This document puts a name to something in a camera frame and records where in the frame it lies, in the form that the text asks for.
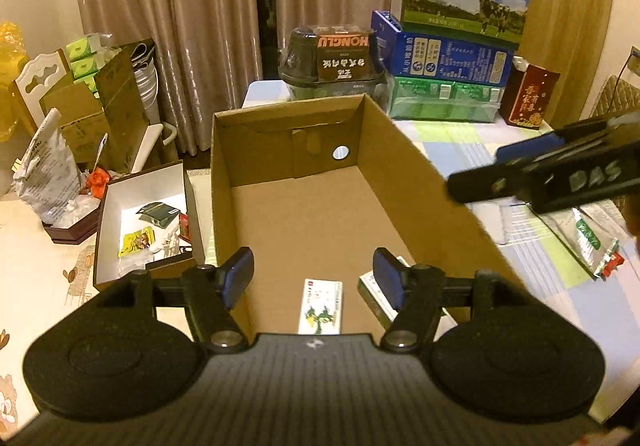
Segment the dark packaged bowl set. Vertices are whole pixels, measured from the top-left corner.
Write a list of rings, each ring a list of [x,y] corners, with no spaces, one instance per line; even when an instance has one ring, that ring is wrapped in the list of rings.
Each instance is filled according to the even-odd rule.
[[[388,100],[378,39],[356,25],[299,26],[292,30],[279,75],[293,101],[367,94],[380,106]]]

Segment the silver foil pouch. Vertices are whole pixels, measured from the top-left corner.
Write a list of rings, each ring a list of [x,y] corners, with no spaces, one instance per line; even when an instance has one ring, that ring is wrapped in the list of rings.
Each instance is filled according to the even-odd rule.
[[[627,234],[597,203],[539,218],[594,281],[607,281],[625,262],[620,246]]]

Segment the green white medicine box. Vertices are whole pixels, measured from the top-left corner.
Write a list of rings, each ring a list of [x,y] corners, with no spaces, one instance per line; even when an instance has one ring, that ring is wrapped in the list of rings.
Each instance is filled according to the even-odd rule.
[[[374,270],[359,276],[357,290],[384,330],[390,328],[398,314],[397,307],[404,303],[410,265],[401,255],[392,255],[379,247],[373,253],[372,264],[382,265],[382,274]]]

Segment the crumpled silver white bag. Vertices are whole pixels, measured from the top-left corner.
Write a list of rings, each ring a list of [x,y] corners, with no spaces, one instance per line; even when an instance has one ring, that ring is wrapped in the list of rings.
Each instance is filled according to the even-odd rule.
[[[44,117],[12,182],[17,197],[49,225],[62,218],[80,191],[80,172],[62,134],[61,118],[56,108]]]

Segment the red gift box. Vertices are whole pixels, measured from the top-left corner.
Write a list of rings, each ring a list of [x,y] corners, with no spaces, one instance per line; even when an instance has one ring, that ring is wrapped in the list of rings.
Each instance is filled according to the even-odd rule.
[[[560,74],[535,65],[512,67],[502,95],[499,114],[507,125],[539,129]]]

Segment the blue milk carton case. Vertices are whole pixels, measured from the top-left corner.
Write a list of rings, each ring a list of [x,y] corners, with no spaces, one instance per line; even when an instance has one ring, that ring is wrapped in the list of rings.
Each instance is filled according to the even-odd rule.
[[[372,12],[371,29],[378,38],[381,61],[395,77],[453,80],[498,88],[508,81],[511,50],[405,32],[388,11]]]

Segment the white open shoebox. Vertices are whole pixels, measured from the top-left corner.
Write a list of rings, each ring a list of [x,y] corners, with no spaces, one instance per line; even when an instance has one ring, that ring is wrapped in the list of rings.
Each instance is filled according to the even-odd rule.
[[[193,187],[181,161],[107,185],[96,234],[96,290],[129,273],[178,278],[203,262]]]

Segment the green tissue packs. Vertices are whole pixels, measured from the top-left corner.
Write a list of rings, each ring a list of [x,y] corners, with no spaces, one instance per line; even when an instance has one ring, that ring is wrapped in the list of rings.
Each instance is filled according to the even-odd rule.
[[[65,54],[75,84],[85,84],[91,93],[98,93],[96,74],[106,65],[103,36],[90,34],[67,43]]]

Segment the checkered tablecloth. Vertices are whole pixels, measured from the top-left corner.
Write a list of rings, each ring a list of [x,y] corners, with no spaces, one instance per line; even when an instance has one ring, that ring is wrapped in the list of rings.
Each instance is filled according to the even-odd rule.
[[[398,121],[397,127],[443,177],[494,161],[497,148],[536,131],[493,123]],[[480,219],[502,225],[497,244],[526,287],[582,327],[600,345],[612,376],[639,359],[639,257],[634,241],[620,245],[624,263],[607,281],[593,281],[548,227],[514,200],[482,209]]]

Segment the white ointment box green dragon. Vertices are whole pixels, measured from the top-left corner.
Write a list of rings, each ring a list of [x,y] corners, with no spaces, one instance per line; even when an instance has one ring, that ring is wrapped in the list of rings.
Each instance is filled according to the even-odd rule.
[[[335,336],[341,333],[343,283],[306,278],[298,318],[299,335]]]

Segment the green shrink-wrapped drink pack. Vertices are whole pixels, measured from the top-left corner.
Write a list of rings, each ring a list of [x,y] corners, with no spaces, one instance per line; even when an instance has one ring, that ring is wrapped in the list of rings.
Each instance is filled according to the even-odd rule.
[[[387,114],[395,120],[491,123],[503,92],[484,84],[390,77]]]

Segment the large cardboard box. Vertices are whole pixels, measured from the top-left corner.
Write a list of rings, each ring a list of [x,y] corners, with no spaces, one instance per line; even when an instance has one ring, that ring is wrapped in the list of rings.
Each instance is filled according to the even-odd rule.
[[[306,279],[341,281],[343,333],[383,329],[358,291],[375,249],[452,277],[516,273],[442,175],[367,96],[285,102],[213,120],[216,257],[255,273],[233,310],[249,336],[296,333]]]

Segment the brown cardboard carton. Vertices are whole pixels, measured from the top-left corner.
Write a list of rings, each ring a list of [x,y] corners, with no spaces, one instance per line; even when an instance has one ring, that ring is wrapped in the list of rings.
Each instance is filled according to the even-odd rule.
[[[60,112],[60,129],[77,165],[132,170],[149,119],[129,51],[120,51],[98,71],[96,92],[83,82],[70,82],[44,95],[40,105],[46,112]]]

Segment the yellow plastic bag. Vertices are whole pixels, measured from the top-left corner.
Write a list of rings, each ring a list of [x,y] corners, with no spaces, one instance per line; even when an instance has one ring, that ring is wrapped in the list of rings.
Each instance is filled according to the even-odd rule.
[[[28,61],[23,32],[17,24],[2,21],[0,25],[0,142],[11,139],[17,124],[17,109],[13,106],[10,85],[20,76]]]

